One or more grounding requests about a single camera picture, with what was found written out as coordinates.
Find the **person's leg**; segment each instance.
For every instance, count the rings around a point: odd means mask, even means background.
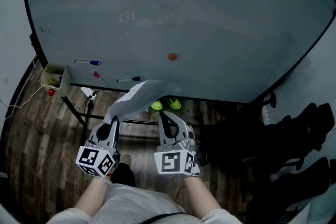
[[[135,177],[130,168],[130,165],[131,165],[131,156],[130,155],[121,156],[118,169],[116,169],[113,172],[113,175],[111,177],[112,183],[118,183],[135,187]]]

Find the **marker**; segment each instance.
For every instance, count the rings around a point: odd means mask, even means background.
[[[107,87],[109,86],[109,84],[106,81],[104,81],[97,72],[93,71],[92,74],[95,78],[100,79],[102,82],[104,82]]]
[[[141,77],[134,77],[134,78],[128,78],[128,79],[117,79],[117,82],[140,81],[140,80],[142,80]]]
[[[101,65],[100,61],[75,60],[75,63],[87,63],[87,64],[93,65],[93,66],[100,66]]]

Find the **gray shirt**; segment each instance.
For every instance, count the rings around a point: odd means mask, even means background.
[[[53,216],[48,224],[140,224],[162,214],[183,212],[167,194],[112,184],[108,187],[104,205],[93,217],[77,208],[70,208]],[[155,224],[241,224],[224,209],[215,209],[201,220],[186,214],[172,215],[154,222]]]

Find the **white cable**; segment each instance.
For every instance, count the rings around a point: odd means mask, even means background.
[[[15,105],[16,105],[16,103],[17,103],[19,97],[21,96],[21,93],[22,93],[22,91],[24,90],[26,84],[27,84],[28,81],[30,80],[30,77],[33,75],[33,71],[34,71],[34,69],[36,68],[36,65],[34,64],[34,59],[32,60],[34,67],[33,67],[33,69],[31,70],[31,72],[30,72],[28,78],[26,79],[25,84],[23,84],[23,86],[22,86],[22,88],[21,88],[21,90],[20,90],[20,93],[18,94],[18,97],[17,97],[17,99],[16,99],[16,101],[15,101]],[[8,117],[6,117],[5,119],[10,118],[10,117],[13,115],[13,112],[14,112],[14,109],[12,110],[11,115],[8,116]]]
[[[29,98],[29,100],[26,101],[26,102],[24,102],[24,104],[23,104],[22,106],[17,106],[17,105],[14,105],[14,104],[10,105],[9,107],[13,106],[14,108],[13,108],[13,110],[12,110],[12,112],[11,112],[11,115],[8,116],[8,117],[6,117],[5,119],[8,119],[8,118],[10,118],[10,117],[13,115],[13,112],[14,112],[15,108],[18,108],[18,109],[23,108],[23,106],[24,106],[26,103],[28,103],[28,102],[33,98],[33,96],[35,95],[35,93],[37,93],[37,92],[38,92],[40,89],[42,89],[42,88],[43,88],[43,86],[42,86],[41,88],[38,88],[38,90],[37,90],[36,92],[34,92],[33,95]]]

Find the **wall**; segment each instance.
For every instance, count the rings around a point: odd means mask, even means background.
[[[0,0],[0,99],[9,105],[13,93],[35,56],[24,0]],[[3,83],[3,75],[8,77]],[[0,131],[7,108],[0,103]]]
[[[336,19],[321,37],[316,46],[307,54],[287,80],[276,91],[277,107],[264,107],[263,116],[266,123],[276,123],[284,116],[297,116],[311,102],[330,103],[336,121]],[[327,135],[321,151],[313,150],[304,159],[305,170],[319,158],[336,158],[336,131]],[[279,173],[297,173],[294,168]],[[315,198],[311,203],[309,221],[327,223],[336,212],[336,184]]]

